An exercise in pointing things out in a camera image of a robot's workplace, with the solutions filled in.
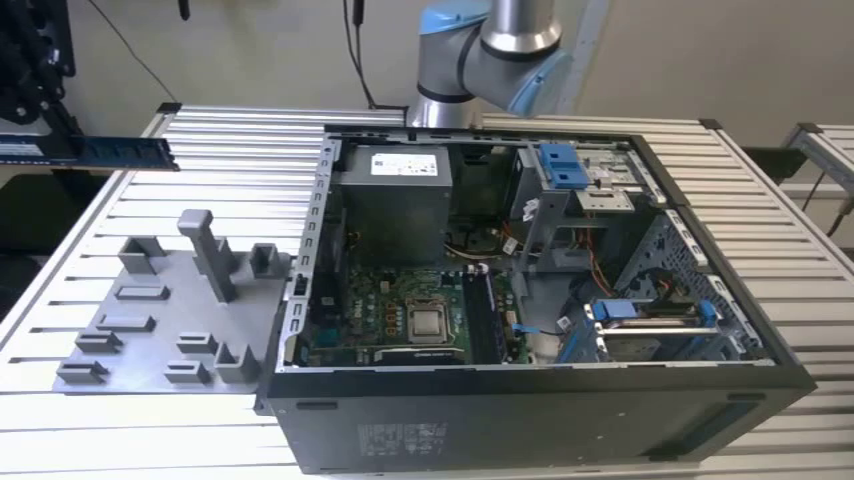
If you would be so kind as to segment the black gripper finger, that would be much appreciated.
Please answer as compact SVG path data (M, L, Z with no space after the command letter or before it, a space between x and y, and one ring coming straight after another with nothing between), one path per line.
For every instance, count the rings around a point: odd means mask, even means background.
M38 114L38 162L74 162L79 155L79 147L74 144L73 138L82 134L75 117L62 102L43 92L38 94Z

